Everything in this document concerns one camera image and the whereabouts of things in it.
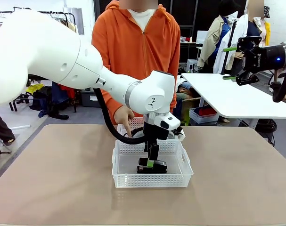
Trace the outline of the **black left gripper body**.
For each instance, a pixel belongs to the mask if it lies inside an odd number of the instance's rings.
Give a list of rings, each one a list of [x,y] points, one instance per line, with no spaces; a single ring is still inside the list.
[[[158,140],[166,140],[168,138],[168,130],[144,123],[143,134],[145,138],[145,144],[155,144]]]

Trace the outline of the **person's right hand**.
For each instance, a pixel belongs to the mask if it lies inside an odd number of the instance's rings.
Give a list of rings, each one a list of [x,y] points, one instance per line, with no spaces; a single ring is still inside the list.
[[[132,137],[130,124],[133,118],[133,111],[124,105],[118,108],[114,113],[115,122],[125,127],[128,137]]]

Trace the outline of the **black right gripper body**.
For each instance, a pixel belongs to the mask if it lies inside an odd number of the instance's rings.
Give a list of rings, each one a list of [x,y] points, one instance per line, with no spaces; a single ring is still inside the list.
[[[278,70],[284,67],[286,52],[282,45],[254,47],[245,52],[243,69],[251,73]]]

